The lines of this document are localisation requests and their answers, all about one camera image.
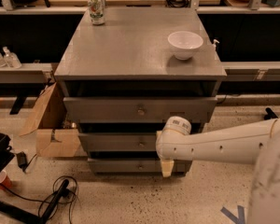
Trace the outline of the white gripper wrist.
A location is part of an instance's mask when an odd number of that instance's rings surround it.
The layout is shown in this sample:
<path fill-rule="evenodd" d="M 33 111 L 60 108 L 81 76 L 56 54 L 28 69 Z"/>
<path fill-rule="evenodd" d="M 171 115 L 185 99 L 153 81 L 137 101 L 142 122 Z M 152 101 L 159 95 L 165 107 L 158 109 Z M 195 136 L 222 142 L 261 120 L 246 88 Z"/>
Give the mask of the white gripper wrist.
<path fill-rule="evenodd" d="M 161 159 L 163 177 L 170 177 L 175 165 L 172 160 L 186 160 L 191 124 L 181 117 L 170 117 L 157 135 L 156 151 Z"/>

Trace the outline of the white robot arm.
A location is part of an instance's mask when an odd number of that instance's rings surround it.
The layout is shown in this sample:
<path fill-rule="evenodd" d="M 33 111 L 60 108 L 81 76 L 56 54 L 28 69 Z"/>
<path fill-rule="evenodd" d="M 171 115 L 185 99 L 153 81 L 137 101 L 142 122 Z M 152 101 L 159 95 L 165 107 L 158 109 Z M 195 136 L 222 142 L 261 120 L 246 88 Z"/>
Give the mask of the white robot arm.
<path fill-rule="evenodd" d="M 171 175 L 175 161 L 253 164 L 245 224 L 280 224 L 280 118 L 209 133 L 190 130 L 189 121 L 171 117 L 157 134 L 162 175 Z"/>

